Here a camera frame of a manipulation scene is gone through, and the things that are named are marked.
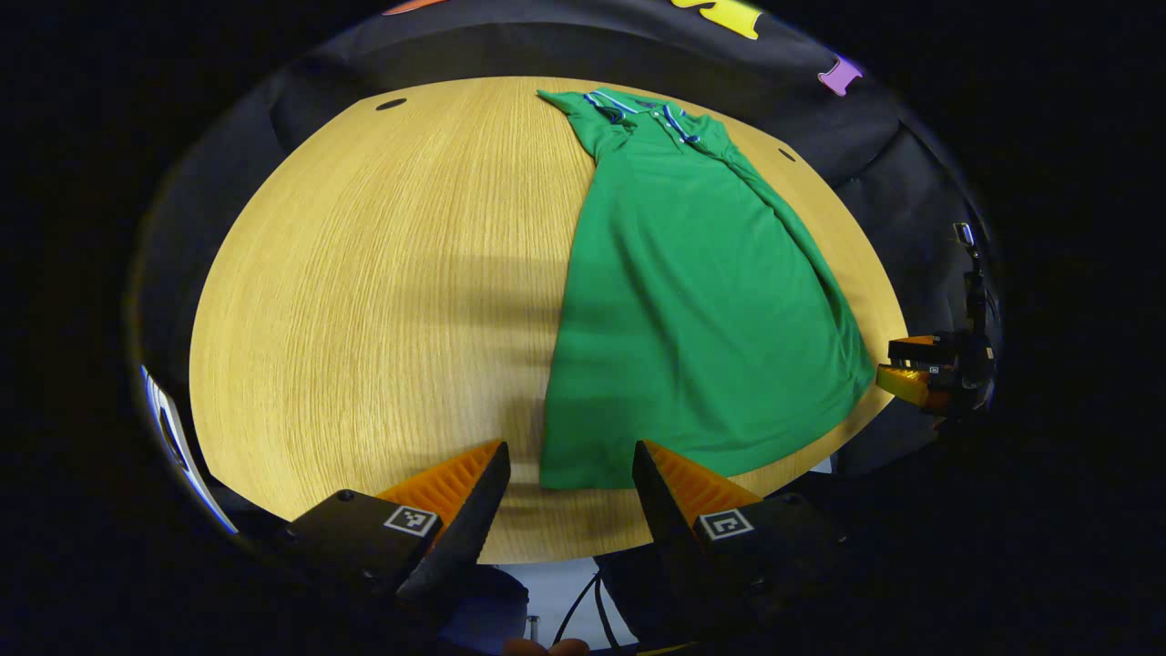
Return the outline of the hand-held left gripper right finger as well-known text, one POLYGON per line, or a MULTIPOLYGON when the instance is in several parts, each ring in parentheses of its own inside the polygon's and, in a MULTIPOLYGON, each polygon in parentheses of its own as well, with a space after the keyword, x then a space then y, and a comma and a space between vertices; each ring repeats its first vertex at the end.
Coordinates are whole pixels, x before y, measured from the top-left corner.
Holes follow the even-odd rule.
POLYGON ((848 537, 807 498, 758 496, 654 440, 638 440, 632 477, 691 639, 737 639, 854 581, 848 537))

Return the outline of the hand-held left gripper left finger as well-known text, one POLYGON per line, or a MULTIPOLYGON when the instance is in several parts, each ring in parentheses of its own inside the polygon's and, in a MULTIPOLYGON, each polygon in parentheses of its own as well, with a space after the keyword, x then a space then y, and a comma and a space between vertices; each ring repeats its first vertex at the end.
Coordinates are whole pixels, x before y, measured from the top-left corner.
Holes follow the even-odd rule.
POLYGON ((339 489, 278 532, 278 560, 358 611, 430 628, 482 556, 511 480, 491 440, 370 496, 339 489))

